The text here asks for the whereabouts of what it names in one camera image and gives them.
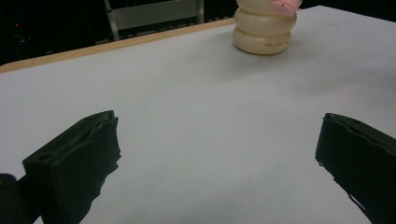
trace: black object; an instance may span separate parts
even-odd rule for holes
[[[0,223],[79,223],[118,168],[113,111],[82,119],[23,161],[26,175],[0,175]]]
[[[326,114],[316,159],[372,223],[396,223],[396,139],[358,120]]]

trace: beige ring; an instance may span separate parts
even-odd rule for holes
[[[297,21],[297,13],[287,16],[261,16],[251,14],[238,8],[235,21],[239,29],[252,35],[283,35],[293,28]]]
[[[253,54],[276,54],[285,50],[290,43],[290,32],[279,36],[249,35],[238,27],[233,30],[233,43],[240,49]]]
[[[270,8],[269,0],[236,0],[239,7],[259,15],[278,15]]]

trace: beige bottle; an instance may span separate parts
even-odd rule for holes
[[[276,54],[290,43],[302,0],[236,0],[233,43],[253,54]]]

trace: dark background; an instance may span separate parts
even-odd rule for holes
[[[117,8],[163,1],[167,0],[110,0],[110,4]],[[301,8],[323,5],[396,21],[396,13],[386,3],[304,0]],[[236,9],[235,0],[205,0],[205,22],[231,18]],[[174,29],[191,23],[194,19],[135,28],[120,34],[129,38],[147,30]],[[94,46],[112,38],[103,0],[0,0],[0,65]]]

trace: table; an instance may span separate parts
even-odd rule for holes
[[[82,223],[369,223],[314,157],[326,112],[396,136],[396,25],[298,14],[275,56],[230,24],[1,74],[1,172],[113,109],[120,168]]]

